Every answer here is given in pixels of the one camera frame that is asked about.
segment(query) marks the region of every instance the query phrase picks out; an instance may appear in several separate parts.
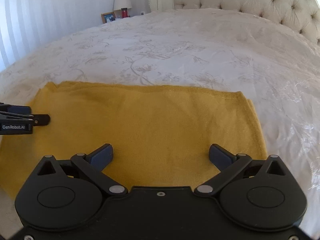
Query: picture frame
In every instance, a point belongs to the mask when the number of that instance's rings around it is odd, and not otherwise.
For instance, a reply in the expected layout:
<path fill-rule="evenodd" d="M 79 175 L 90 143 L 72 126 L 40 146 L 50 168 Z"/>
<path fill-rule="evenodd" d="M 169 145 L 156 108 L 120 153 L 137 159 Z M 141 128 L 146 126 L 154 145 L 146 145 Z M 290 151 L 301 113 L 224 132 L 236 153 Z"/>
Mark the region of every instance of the picture frame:
<path fill-rule="evenodd" d="M 116 20 L 116 15 L 114 12 L 103 13 L 101 14 L 101 18 L 103 23 L 113 22 Z"/>

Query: black clamp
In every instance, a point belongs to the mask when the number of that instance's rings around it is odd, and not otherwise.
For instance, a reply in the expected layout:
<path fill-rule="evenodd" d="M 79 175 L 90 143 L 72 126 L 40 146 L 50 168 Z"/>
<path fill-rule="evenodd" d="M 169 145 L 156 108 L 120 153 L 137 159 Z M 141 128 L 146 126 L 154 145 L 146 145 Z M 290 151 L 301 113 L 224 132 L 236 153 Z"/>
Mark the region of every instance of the black clamp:
<path fill-rule="evenodd" d="M 0 135 L 32 134 L 34 126 L 50 122 L 47 114 L 32 114 L 29 106 L 0 103 Z"/>
<path fill-rule="evenodd" d="M 306 197 L 277 155 L 252 160 L 214 144 L 209 159 L 221 173 L 194 192 L 190 187 L 128 192 L 101 172 L 112 158 L 110 144 L 70 160 L 43 157 L 16 197 L 24 228 L 12 240 L 310 240 L 298 228 Z"/>

